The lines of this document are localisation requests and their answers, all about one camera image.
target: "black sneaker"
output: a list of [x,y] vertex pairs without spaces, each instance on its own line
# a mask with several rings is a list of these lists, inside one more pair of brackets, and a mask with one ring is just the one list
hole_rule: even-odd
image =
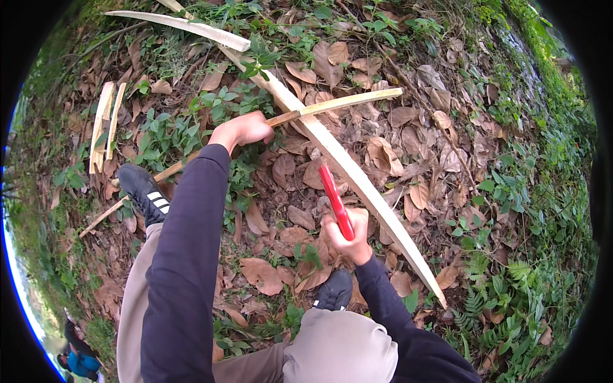
[[153,176],[134,164],[123,164],[117,175],[121,188],[145,217],[145,227],[164,222],[170,202]]
[[344,268],[334,270],[328,280],[319,286],[313,308],[344,311],[349,306],[352,292],[353,281],[349,271]]

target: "hand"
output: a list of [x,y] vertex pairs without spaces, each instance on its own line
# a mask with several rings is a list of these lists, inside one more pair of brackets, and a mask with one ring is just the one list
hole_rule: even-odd
[[326,232],[330,236],[332,245],[343,254],[349,256],[356,265],[361,266],[368,262],[373,255],[373,248],[370,247],[366,240],[368,210],[348,208],[347,215],[356,236],[353,241],[348,241],[344,238],[334,214],[326,214],[321,221],[321,225],[326,227]]
[[219,125],[213,131],[208,143],[219,143],[225,146],[228,153],[232,155],[232,150],[236,145],[243,146],[259,140],[268,143],[274,137],[275,132],[266,125],[266,117],[258,110]]

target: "red tool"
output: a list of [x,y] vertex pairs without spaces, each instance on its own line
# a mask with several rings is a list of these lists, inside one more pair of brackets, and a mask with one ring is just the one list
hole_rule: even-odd
[[323,164],[318,169],[319,177],[321,178],[321,182],[324,184],[324,189],[326,190],[326,194],[330,199],[330,204],[332,205],[332,210],[334,211],[334,215],[337,217],[338,226],[341,229],[341,233],[343,237],[345,237],[348,241],[353,241],[356,237],[353,233],[353,227],[349,223],[349,216],[347,215],[347,210],[345,210],[345,206],[343,205],[343,201],[341,200],[341,195],[338,192],[337,185],[334,183],[334,177],[332,177],[332,172],[328,165]]

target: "forest floor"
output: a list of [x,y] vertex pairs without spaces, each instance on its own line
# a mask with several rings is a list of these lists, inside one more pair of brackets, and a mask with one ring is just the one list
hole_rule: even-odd
[[[549,22],[524,0],[182,3],[199,21],[256,42],[262,50],[252,56],[305,105],[404,87],[396,99],[318,118],[394,209],[449,309],[375,219],[368,240],[416,325],[444,337],[484,381],[539,378],[568,344],[597,261],[586,183],[595,122],[581,75],[557,66],[568,53]],[[125,195],[118,167],[159,173],[233,116],[280,114],[204,38],[146,25],[108,39],[139,22],[101,15],[118,9],[173,15],[154,1],[71,10],[24,84],[7,168],[18,255],[58,322],[64,307],[77,319],[111,381],[143,219],[126,202],[78,235]],[[115,155],[89,176],[93,119],[109,81],[128,84]],[[451,119],[446,134],[467,169],[416,97]],[[217,360],[293,339],[316,287],[334,268],[353,271],[319,225],[329,203],[316,171],[321,153],[291,124],[276,131],[270,144],[232,156],[213,310]],[[160,186],[172,198],[180,180]],[[364,207],[337,181],[347,206]],[[355,278],[348,309],[368,315]]]

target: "grey pants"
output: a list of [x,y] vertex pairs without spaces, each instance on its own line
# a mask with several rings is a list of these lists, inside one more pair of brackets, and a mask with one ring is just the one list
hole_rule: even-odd
[[[142,382],[140,340],[149,305],[145,272],[163,224],[147,227],[147,242],[130,270],[121,305],[117,370],[121,383]],[[290,346],[273,347],[213,364],[217,383],[387,383],[398,362],[398,345],[382,325],[349,311],[310,309]]]

